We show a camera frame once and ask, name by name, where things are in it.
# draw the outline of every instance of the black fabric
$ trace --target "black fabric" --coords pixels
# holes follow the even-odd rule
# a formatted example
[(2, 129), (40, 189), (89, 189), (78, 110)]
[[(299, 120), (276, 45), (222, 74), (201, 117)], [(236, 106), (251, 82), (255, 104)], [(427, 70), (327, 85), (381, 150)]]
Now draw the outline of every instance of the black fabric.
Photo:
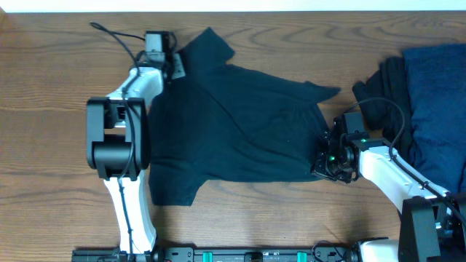
[(452, 193), (466, 191), (466, 44), (408, 49), (403, 55), (414, 168)]
[[(388, 98), (403, 109), (406, 126), (400, 140), (394, 145), (407, 162), (409, 150), (413, 143), (411, 130), (411, 106), (406, 82), (404, 59), (390, 57), (380, 64), (379, 70), (364, 84), (357, 82), (353, 88), (356, 100), (367, 98)], [(382, 135), (392, 141), (401, 128), (401, 116), (397, 108), (389, 103), (375, 100), (360, 105), (364, 119), (371, 130), (383, 128)]]
[(339, 89), (227, 65), (234, 51), (210, 28), (180, 51), (186, 76), (151, 106), (155, 205), (191, 205), (211, 179), (312, 181), (327, 125), (317, 103)]

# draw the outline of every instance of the cable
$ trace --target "cable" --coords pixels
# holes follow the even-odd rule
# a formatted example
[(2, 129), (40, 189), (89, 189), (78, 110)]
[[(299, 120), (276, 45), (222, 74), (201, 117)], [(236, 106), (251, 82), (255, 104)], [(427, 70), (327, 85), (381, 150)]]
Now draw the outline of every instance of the cable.
[(320, 240), (319, 242), (315, 243), (315, 245), (312, 246), (312, 249), (311, 249), (311, 255), (314, 256), (315, 260), (317, 262), (323, 262), (320, 258), (318, 258), (316, 255), (315, 255), (315, 248), (320, 244), (320, 243), (327, 243), (327, 244), (330, 244), (331, 247), (334, 248), (334, 250), (336, 251), (336, 253), (340, 256), (341, 260), (340, 261), (346, 261), (346, 258), (344, 258), (343, 255), (341, 255), (341, 253), (336, 249), (335, 245), (328, 241), (328, 240)]
[(128, 237), (129, 237), (129, 244), (130, 244), (130, 253), (128, 254), (128, 261), (132, 261), (133, 257), (134, 257), (134, 255), (133, 255), (133, 245), (134, 245), (133, 230), (131, 229), (130, 219), (129, 219), (129, 216), (128, 216), (128, 211), (127, 211), (127, 206), (126, 206), (126, 201), (125, 201), (125, 188), (123, 187), (122, 179), (126, 175), (127, 171), (130, 169), (131, 163), (133, 162), (133, 159), (134, 159), (134, 155), (135, 155), (135, 128), (134, 128), (134, 123), (133, 123), (133, 116), (132, 116), (132, 113), (131, 113), (131, 111), (133, 111), (133, 108), (129, 107), (128, 102), (127, 102), (127, 98), (126, 98), (126, 94), (127, 94), (127, 91), (129, 90), (129, 88), (131, 87), (131, 85), (141, 75), (141, 70), (138, 67), (138, 61), (134, 57), (131, 50), (127, 47), (127, 45), (125, 43), (123, 43), (122, 40), (120, 40), (120, 38), (118, 38), (117, 35), (135, 37), (135, 38), (142, 39), (142, 40), (145, 40), (145, 39), (141, 38), (139, 36), (134, 36), (134, 35), (126, 34), (126, 33), (119, 33), (119, 32), (115, 32), (115, 31), (110, 31), (107, 28), (105, 28), (103, 25), (101, 25), (99, 23), (96, 23), (96, 22), (91, 22), (90, 25), (95, 29), (98, 29), (100, 31), (104, 31), (104, 32), (108, 33), (115, 40), (117, 40), (122, 45), (123, 49), (125, 49), (125, 51), (128, 53), (128, 55), (131, 57), (131, 60), (133, 61), (134, 66), (135, 66), (135, 68), (137, 70), (136, 76), (133, 77), (128, 82), (128, 84), (125, 87), (122, 88), (122, 102), (123, 102), (123, 105), (125, 107), (125, 111), (127, 112), (126, 115), (128, 117), (128, 122), (130, 124), (131, 147), (130, 147), (130, 155), (128, 156), (128, 161), (127, 161), (127, 163), (125, 165), (125, 168), (123, 168), (122, 173), (117, 178), (119, 193), (120, 193), (120, 196), (122, 198), (123, 213), (125, 214), (125, 220), (126, 220), (126, 226), (127, 226), (127, 230), (128, 230)]
[(405, 114), (403, 113), (403, 110), (401, 109), (401, 107), (391, 101), (390, 99), (387, 99), (387, 98), (367, 98), (367, 99), (364, 99), (364, 100), (361, 100), (359, 102), (357, 102), (356, 104), (352, 105), (350, 108), (348, 108), (345, 112), (349, 112), (351, 111), (353, 108), (355, 108), (356, 106), (359, 106), (360, 104), (362, 103), (367, 103), (369, 101), (373, 101), (373, 100), (382, 100), (382, 101), (385, 101), (385, 102), (388, 102), (392, 105), (394, 105), (398, 111), (400, 112), (400, 115), (401, 115), (401, 128), (400, 128), (400, 131), (398, 131), (398, 134), (395, 136), (395, 138), (393, 139), (393, 141), (391, 142), (390, 144), (390, 147), (388, 149), (388, 154), (390, 155), (390, 159), (400, 168), (402, 169), (402, 171), (404, 171), (406, 174), (408, 174), (409, 176), (411, 176), (417, 183), (419, 183), (420, 185), (422, 185), (425, 189), (427, 189), (430, 193), (434, 194), (439, 200), (441, 200), (445, 206), (447, 206), (451, 212), (453, 213), (454, 216), (456, 216), (462, 223), (462, 225), (466, 226), (466, 219), (465, 217), (461, 214), (460, 211), (458, 211), (458, 209), (453, 206), (453, 204), (451, 203), (451, 200), (453, 200), (453, 198), (451, 198), (450, 196), (442, 196), (441, 194), (439, 194), (435, 189), (433, 189), (430, 185), (429, 185), (429, 182), (428, 181), (423, 181), (421, 180), (420, 178), (418, 178), (417, 176), (415, 176), (415, 174), (413, 174), (410, 170), (408, 170), (405, 166), (403, 166), (397, 159), (397, 156), (393, 154), (393, 146), (398, 142), (398, 140), (400, 139), (401, 135), (403, 134), (404, 130), (405, 130)]

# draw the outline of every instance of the table surface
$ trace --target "table surface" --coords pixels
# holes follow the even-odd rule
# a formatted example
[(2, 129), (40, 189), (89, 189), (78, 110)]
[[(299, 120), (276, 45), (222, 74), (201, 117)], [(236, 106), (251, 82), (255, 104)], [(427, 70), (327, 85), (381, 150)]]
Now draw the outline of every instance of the table surface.
[[(341, 87), (319, 106), (330, 124), (352, 84), (408, 47), (466, 40), (464, 12), (117, 13), (7, 15), (0, 29), (0, 261), (69, 261), (78, 247), (116, 247), (110, 196), (85, 160), (85, 104), (126, 78), (127, 54), (88, 26), (175, 31), (184, 46), (208, 26), (231, 63)], [(125, 39), (136, 52), (143, 44)], [(209, 181), (191, 207), (150, 213), (165, 244), (198, 247), (350, 244), (398, 238), (398, 214), (368, 181), (342, 185)]]

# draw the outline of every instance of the folded blue fabric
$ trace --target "folded blue fabric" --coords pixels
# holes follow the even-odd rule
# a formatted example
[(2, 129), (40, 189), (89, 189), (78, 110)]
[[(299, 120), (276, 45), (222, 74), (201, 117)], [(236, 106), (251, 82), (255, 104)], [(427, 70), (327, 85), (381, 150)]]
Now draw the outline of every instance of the folded blue fabric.
[(414, 138), (410, 159), (432, 182), (466, 191), (466, 45), (403, 54)]

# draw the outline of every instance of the t-shirt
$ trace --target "t-shirt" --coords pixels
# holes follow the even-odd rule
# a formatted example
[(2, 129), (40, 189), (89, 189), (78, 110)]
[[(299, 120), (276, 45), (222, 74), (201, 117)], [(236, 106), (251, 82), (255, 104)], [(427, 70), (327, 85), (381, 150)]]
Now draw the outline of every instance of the t-shirt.
[(180, 52), (186, 76), (149, 113), (155, 205), (191, 205), (207, 180), (313, 181), (328, 130), (317, 103), (338, 88), (292, 82), (226, 61), (234, 51), (206, 29)]

